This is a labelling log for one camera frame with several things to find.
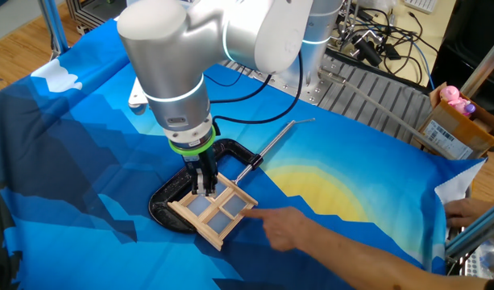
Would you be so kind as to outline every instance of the white robot link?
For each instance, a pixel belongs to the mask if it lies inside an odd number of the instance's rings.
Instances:
[[[313,0],[142,0],[119,17],[118,33],[148,105],[181,154],[193,193],[215,193],[216,133],[203,72],[233,60],[280,73],[296,59]]]

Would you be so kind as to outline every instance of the yellow sun graphic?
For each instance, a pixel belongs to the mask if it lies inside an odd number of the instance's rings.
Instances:
[[[288,197],[301,196],[318,214],[335,214],[344,221],[367,222],[354,193],[336,177],[314,166],[270,168],[266,174]]]

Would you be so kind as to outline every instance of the human hand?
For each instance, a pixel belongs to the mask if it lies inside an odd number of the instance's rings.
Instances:
[[[455,228],[467,227],[493,206],[494,202],[479,201],[472,198],[451,201],[444,205],[447,225]]]
[[[241,214],[247,218],[263,220],[263,229],[270,246],[278,251],[299,248],[308,236],[309,225],[313,223],[294,207],[283,209],[244,209]]]

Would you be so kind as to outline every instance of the white label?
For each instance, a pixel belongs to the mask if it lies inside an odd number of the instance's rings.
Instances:
[[[193,146],[197,146],[198,144],[200,144],[200,140],[193,141],[193,142],[189,143],[188,145],[190,145],[191,147],[193,147]]]
[[[184,156],[184,161],[187,162],[192,162],[192,161],[198,161],[200,158],[198,158],[198,155],[195,156]]]
[[[434,120],[431,120],[430,124],[426,127],[424,135],[431,142],[439,145],[457,160],[466,159],[472,153],[472,149],[470,149],[469,146],[459,142],[458,139],[442,128],[442,126],[438,125]]]

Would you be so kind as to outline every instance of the cardboard box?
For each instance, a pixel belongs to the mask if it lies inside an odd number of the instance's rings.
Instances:
[[[443,148],[450,155],[447,157],[455,160],[479,158],[494,146],[494,116],[473,101],[476,110],[471,118],[478,121],[473,122],[463,116],[440,98],[440,90],[446,86],[444,83],[430,93],[433,111],[419,132]],[[417,141],[435,152],[420,140]]]

